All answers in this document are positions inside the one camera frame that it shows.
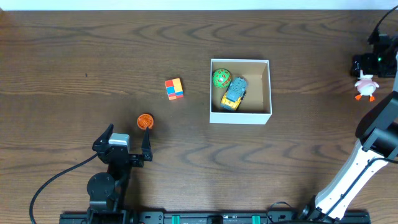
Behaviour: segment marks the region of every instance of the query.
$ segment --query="wooden table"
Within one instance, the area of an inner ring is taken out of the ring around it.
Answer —
[[[28,223],[36,190],[94,154],[109,123],[132,137],[137,117],[155,118],[154,161],[134,169],[130,208],[265,210],[294,207],[323,189],[350,155],[362,116],[351,57],[382,11],[4,12],[0,22],[0,219]],[[398,14],[381,26],[392,34]],[[269,59],[273,115],[266,125],[209,124],[211,58]],[[169,101],[164,81],[181,77]],[[99,159],[51,183],[38,197],[38,223],[88,207]],[[350,208],[373,223],[396,223],[398,167],[373,177]]]

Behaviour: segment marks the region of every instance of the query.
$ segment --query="black cable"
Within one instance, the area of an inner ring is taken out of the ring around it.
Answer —
[[[398,6],[393,7],[392,9],[390,9],[390,11],[388,11],[380,20],[379,22],[376,24],[375,28],[373,29],[371,35],[368,37],[368,44],[374,44],[375,41],[379,41],[379,26],[381,24],[381,22],[390,14],[392,13],[394,10],[396,10],[398,8]]]
[[[363,174],[368,170],[368,168],[376,161],[386,161],[386,162],[390,162],[393,164],[398,164],[398,161],[392,160],[392,159],[387,159],[387,158],[375,158],[372,159],[371,161],[368,162],[368,164],[365,166],[365,168],[361,171],[361,173],[355,178],[354,182],[348,187],[348,189],[346,190],[346,192],[344,194],[342,194],[340,196],[340,198],[338,199],[338,201],[329,209],[328,212],[326,212],[326,216],[328,216],[336,207],[337,205],[348,195],[348,193],[350,192],[350,190],[352,190],[352,188],[355,186],[355,184],[359,181],[359,179],[363,176]]]
[[[62,176],[63,174],[66,174],[67,172],[69,172],[69,171],[71,171],[71,170],[74,170],[74,169],[76,169],[76,168],[78,168],[78,167],[81,167],[82,165],[86,164],[87,162],[92,161],[92,160],[93,160],[94,158],[96,158],[97,156],[98,156],[98,153],[96,153],[94,156],[91,156],[90,158],[86,159],[85,161],[83,161],[83,162],[81,162],[81,163],[79,163],[79,164],[77,164],[77,165],[75,165],[75,166],[73,166],[73,167],[71,167],[71,168],[69,168],[69,169],[66,169],[66,170],[62,171],[61,173],[59,173],[59,174],[57,174],[57,175],[51,177],[51,179],[49,179],[48,181],[46,181],[46,183],[44,183],[43,186],[41,186],[41,187],[36,191],[36,194],[33,196],[32,200],[30,201],[30,206],[29,206],[29,216],[30,216],[30,220],[31,220],[32,224],[36,224],[35,218],[34,218],[34,216],[33,216],[33,205],[34,205],[34,203],[35,203],[35,201],[36,201],[37,196],[39,196],[39,193],[41,193],[41,191],[42,191],[49,183],[51,183],[53,180],[57,179],[58,177]]]
[[[390,11],[388,11],[381,19],[380,21],[377,23],[377,25],[375,26],[373,32],[377,31],[377,29],[379,28],[379,25],[381,24],[381,22],[390,14],[392,13],[394,10],[396,10],[398,8],[398,6],[393,7],[392,9],[390,9]]]
[[[268,208],[268,210],[267,210],[267,218],[269,219],[269,221],[270,221],[271,223],[274,223],[274,221],[272,221],[272,217],[270,217],[270,216],[268,215],[269,210],[271,210],[271,209],[273,208],[273,206],[275,206],[275,205],[280,205],[280,204],[287,205],[287,206],[289,206],[290,208],[292,208],[287,202],[275,202],[275,203],[273,203],[273,204]]]

